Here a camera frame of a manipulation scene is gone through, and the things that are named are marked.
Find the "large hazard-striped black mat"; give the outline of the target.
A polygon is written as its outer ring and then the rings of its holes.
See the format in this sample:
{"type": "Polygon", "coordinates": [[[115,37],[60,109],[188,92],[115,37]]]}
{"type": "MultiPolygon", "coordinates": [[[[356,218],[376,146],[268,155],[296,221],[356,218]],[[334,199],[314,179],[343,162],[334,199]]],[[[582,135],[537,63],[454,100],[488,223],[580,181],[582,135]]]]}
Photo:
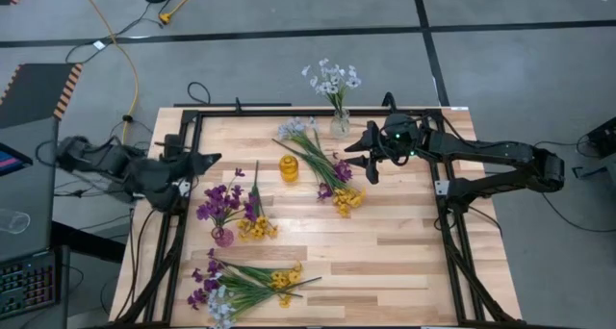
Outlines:
{"type": "Polygon", "coordinates": [[[81,63],[25,63],[0,96],[0,129],[54,117],[61,121],[83,72],[81,63]]]}

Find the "purple flower bunch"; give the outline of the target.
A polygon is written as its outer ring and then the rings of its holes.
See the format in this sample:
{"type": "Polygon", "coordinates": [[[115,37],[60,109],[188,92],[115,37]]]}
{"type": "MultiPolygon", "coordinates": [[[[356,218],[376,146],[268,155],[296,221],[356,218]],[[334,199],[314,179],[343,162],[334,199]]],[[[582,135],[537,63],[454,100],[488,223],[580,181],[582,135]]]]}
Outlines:
{"type": "Polygon", "coordinates": [[[209,258],[207,270],[203,272],[200,268],[196,268],[192,272],[192,278],[195,282],[204,281],[206,276],[214,277],[217,273],[229,271],[238,272],[239,274],[243,274],[255,281],[258,281],[259,283],[269,284],[271,282],[271,275],[274,273],[274,269],[271,268],[242,266],[230,262],[225,262],[224,260],[216,256],[215,248],[211,248],[207,252],[207,257],[209,258]]]}
{"type": "Polygon", "coordinates": [[[300,150],[293,149],[279,140],[276,143],[309,165],[319,182],[319,200],[333,197],[340,191],[349,189],[348,182],[352,179],[352,171],[345,161],[339,160],[337,163],[330,161],[321,150],[319,143],[312,142],[303,134],[287,137],[287,140],[296,144],[300,150]]]}
{"type": "Polygon", "coordinates": [[[223,228],[235,220],[257,220],[257,198],[249,193],[243,198],[244,188],[235,183],[237,178],[245,176],[241,168],[236,168],[234,177],[228,185],[218,185],[204,191],[206,201],[198,206],[198,220],[212,220],[216,228],[223,228]]]}
{"type": "MultiPolygon", "coordinates": [[[[217,279],[221,276],[220,273],[217,273],[214,277],[205,278],[204,281],[200,282],[201,286],[197,288],[189,297],[188,303],[192,306],[193,309],[198,310],[200,305],[207,305],[208,295],[211,291],[215,291],[218,289],[217,279]]],[[[299,286],[302,286],[307,283],[312,283],[320,280],[320,277],[308,279],[305,281],[300,281],[298,285],[295,286],[295,289],[299,286]]]]}

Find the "clear plastic object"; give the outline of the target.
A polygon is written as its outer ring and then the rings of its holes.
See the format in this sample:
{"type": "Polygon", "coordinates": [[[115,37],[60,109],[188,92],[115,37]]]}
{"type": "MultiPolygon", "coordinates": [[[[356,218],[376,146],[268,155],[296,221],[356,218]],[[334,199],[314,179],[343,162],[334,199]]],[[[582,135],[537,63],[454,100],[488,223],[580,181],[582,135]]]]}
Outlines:
{"type": "Polygon", "coordinates": [[[14,235],[23,233],[30,225],[28,214],[8,209],[0,209],[0,232],[14,235]]]}

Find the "black flat bar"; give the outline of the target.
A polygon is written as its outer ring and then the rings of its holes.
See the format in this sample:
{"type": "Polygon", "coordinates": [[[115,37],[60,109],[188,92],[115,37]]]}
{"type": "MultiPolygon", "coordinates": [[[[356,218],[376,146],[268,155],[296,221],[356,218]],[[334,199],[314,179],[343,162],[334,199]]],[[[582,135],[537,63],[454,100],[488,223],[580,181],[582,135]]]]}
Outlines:
{"type": "MultiPolygon", "coordinates": [[[[236,107],[236,103],[213,103],[213,104],[197,104],[197,103],[178,103],[174,104],[173,108],[189,109],[189,108],[226,108],[236,107]]],[[[291,107],[291,103],[242,103],[240,108],[247,107],[291,107]]]]}

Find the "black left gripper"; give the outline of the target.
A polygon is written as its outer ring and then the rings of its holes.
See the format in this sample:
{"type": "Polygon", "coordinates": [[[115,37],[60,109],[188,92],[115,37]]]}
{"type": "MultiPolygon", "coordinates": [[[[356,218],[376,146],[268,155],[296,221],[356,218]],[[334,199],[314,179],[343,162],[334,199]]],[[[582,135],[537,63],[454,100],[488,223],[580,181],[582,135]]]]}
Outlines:
{"type": "Polygon", "coordinates": [[[201,176],[221,159],[220,153],[198,154],[199,164],[195,164],[196,154],[185,152],[166,159],[168,180],[176,181],[184,177],[201,176]]]}

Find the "black aluminium table frame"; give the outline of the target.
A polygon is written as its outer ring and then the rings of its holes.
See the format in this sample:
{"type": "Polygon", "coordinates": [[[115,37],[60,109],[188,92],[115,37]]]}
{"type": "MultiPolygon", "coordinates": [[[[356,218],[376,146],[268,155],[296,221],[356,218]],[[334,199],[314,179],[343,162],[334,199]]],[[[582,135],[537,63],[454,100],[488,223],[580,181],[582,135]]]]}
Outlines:
{"type": "MultiPolygon", "coordinates": [[[[168,275],[150,302],[147,319],[160,320],[170,315],[171,326],[209,326],[215,322],[207,307],[195,311],[187,304],[197,284],[191,278],[195,268],[206,270],[208,250],[216,246],[210,235],[212,223],[196,218],[195,210],[206,199],[203,191],[227,184],[235,168],[245,176],[237,183],[248,188],[254,180],[254,166],[259,161],[258,184],[265,212],[278,226],[275,239],[235,241],[217,249],[216,256],[239,265],[262,267],[303,266],[301,281],[321,277],[302,285],[288,308],[270,298],[241,314],[238,326],[415,326],[454,325],[457,316],[451,293],[449,269],[442,233],[434,229],[437,218],[434,170],[429,163],[412,158],[405,167],[389,162],[379,166],[379,184],[372,186],[363,169],[353,170],[354,186],[365,189],[360,207],[350,218],[342,218],[331,199],[319,202],[314,173],[299,162],[296,182],[286,184],[278,162],[290,154],[271,139],[277,127],[291,116],[308,113],[319,123],[321,147],[331,155],[361,137],[368,120],[383,125],[386,109],[360,109],[351,113],[348,139],[335,139],[328,133],[331,111],[326,108],[274,108],[274,116],[246,116],[266,113],[249,108],[243,114],[211,116],[216,110],[234,113],[230,108],[203,108],[199,152],[221,153],[222,158],[192,190],[188,226],[184,236],[179,267],[175,274],[175,291],[166,303],[168,275]]],[[[521,318],[520,306],[506,260],[498,228],[476,213],[464,215],[475,271],[484,287],[502,309],[521,318]]]]}

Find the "white flower bunch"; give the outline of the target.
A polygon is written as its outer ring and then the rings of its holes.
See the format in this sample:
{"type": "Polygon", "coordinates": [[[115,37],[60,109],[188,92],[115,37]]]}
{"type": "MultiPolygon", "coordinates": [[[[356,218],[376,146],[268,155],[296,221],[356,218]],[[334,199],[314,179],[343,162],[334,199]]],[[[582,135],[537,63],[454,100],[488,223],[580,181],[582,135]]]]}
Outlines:
{"type": "Polygon", "coordinates": [[[317,179],[331,189],[342,188],[345,185],[321,149],[319,131],[313,117],[310,117],[307,123],[296,116],[280,124],[276,142],[307,163],[317,179]]]}
{"type": "Polygon", "coordinates": [[[300,74],[308,81],[316,95],[324,97],[334,108],[335,115],[345,115],[345,98],[347,94],[362,85],[358,69],[354,65],[342,66],[322,58],[316,66],[307,64],[300,74]]]}
{"type": "Polygon", "coordinates": [[[243,313],[272,297],[280,297],[285,304],[288,304],[294,297],[299,297],[299,294],[277,291],[257,285],[220,286],[217,290],[209,293],[207,300],[208,313],[215,321],[213,328],[230,329],[243,313]]]}

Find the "backlit keyboard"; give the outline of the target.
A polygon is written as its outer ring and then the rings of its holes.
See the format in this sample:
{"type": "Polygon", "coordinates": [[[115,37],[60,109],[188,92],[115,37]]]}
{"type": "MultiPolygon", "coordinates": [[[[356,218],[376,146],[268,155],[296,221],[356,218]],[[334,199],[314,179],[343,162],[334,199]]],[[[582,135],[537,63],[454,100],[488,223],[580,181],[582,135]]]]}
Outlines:
{"type": "Polygon", "coordinates": [[[0,263],[0,320],[58,303],[61,263],[52,251],[0,263]]]}

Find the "grey desk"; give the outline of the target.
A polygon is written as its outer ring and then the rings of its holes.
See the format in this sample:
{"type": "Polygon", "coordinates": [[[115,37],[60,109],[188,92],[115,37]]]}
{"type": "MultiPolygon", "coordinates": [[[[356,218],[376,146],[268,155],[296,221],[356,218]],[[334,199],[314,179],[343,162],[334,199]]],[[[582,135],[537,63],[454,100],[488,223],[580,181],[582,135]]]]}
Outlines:
{"type": "Polygon", "coordinates": [[[30,217],[19,234],[0,231],[0,262],[46,249],[50,243],[54,200],[55,157],[58,121],[49,117],[0,129],[0,143],[31,158],[33,164],[0,176],[0,210],[30,217]]]}

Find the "clear glass vase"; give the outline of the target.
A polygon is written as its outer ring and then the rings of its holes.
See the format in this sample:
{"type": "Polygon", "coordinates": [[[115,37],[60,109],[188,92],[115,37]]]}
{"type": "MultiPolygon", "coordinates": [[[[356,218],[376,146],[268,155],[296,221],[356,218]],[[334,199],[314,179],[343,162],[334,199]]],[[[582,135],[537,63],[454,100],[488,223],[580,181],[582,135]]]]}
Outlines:
{"type": "Polygon", "coordinates": [[[330,134],[335,139],[344,139],[350,132],[349,111],[336,110],[330,121],[330,134]]]}

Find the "laptop screen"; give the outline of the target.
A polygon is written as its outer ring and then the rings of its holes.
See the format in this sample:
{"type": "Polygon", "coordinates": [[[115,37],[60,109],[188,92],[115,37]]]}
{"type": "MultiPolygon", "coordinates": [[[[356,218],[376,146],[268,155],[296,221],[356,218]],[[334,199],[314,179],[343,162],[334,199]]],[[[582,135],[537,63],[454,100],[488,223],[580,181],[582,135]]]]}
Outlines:
{"type": "Polygon", "coordinates": [[[23,153],[0,142],[0,177],[29,167],[33,160],[23,153]]]}

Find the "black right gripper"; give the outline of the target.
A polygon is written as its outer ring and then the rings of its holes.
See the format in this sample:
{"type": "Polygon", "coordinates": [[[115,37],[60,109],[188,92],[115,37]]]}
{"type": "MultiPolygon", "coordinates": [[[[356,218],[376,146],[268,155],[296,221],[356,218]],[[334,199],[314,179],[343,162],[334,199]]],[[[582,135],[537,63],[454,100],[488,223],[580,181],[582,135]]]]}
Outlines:
{"type": "MultiPolygon", "coordinates": [[[[411,156],[418,155],[422,136],[417,119],[406,114],[390,114],[380,129],[373,120],[368,121],[362,137],[348,146],[345,152],[370,151],[378,145],[382,154],[394,165],[403,166],[411,156]]],[[[379,183],[377,163],[380,161],[378,157],[364,155],[346,159],[348,164],[364,168],[372,185],[379,183]]]]}

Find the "purple glass vase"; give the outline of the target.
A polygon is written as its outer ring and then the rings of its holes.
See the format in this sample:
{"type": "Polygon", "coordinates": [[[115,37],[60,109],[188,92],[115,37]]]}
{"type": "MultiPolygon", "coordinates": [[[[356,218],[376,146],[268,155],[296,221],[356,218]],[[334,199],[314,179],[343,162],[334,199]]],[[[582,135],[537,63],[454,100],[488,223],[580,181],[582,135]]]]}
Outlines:
{"type": "Polygon", "coordinates": [[[218,247],[229,247],[234,242],[234,233],[224,227],[215,227],[211,236],[218,247]]]}

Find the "grey metal bracket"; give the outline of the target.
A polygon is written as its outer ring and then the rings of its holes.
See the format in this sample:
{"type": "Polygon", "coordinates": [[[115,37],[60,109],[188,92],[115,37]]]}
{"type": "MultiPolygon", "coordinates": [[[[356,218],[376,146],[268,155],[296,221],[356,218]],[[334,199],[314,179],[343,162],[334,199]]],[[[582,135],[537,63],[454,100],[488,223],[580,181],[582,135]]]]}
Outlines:
{"type": "Polygon", "coordinates": [[[616,153],[606,156],[591,166],[576,166],[572,168],[578,179],[585,179],[599,173],[607,173],[610,179],[616,183],[616,153]]]}

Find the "black box device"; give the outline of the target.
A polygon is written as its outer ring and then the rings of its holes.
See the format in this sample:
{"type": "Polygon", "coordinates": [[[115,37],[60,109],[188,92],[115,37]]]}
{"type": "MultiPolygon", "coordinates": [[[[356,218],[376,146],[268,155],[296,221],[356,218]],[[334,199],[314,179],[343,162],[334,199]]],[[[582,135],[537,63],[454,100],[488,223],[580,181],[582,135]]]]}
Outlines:
{"type": "Polygon", "coordinates": [[[616,153],[616,116],[590,131],[587,137],[600,158],[616,153]]]}

